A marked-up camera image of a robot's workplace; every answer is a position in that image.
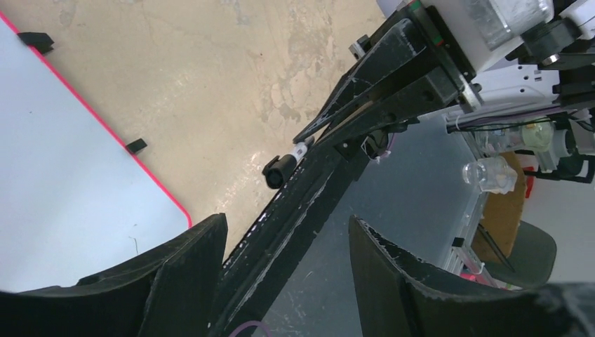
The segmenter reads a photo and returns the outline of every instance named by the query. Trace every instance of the concrete floor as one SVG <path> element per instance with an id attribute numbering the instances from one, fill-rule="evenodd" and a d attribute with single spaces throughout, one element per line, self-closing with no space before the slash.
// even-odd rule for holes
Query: concrete floor
<path id="1" fill-rule="evenodd" d="M 383 17 L 375 0 L 0 0 L 194 222 L 225 212 L 227 253 L 273 195 L 291 148 Z"/>

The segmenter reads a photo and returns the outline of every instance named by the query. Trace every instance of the purple cable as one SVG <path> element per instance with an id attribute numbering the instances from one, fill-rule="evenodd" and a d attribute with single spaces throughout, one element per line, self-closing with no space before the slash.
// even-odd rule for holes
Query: purple cable
<path id="1" fill-rule="evenodd" d="M 238 326 L 229 337 L 237 337 L 242 331 L 246 330 L 247 328 L 251 328 L 252 326 L 256 326 L 257 328 L 261 328 L 267 334 L 267 337 L 273 337 L 271 330 L 269 327 L 262 322 L 259 321 L 248 321 L 240 326 Z"/>
<path id="2" fill-rule="evenodd" d="M 390 149 L 392 148 L 392 145 L 394 144 L 394 139 L 396 138 L 395 134 L 393 133 L 391 136 L 391 142 L 389 144 L 389 146 L 387 147 L 387 151 L 390 151 Z"/>

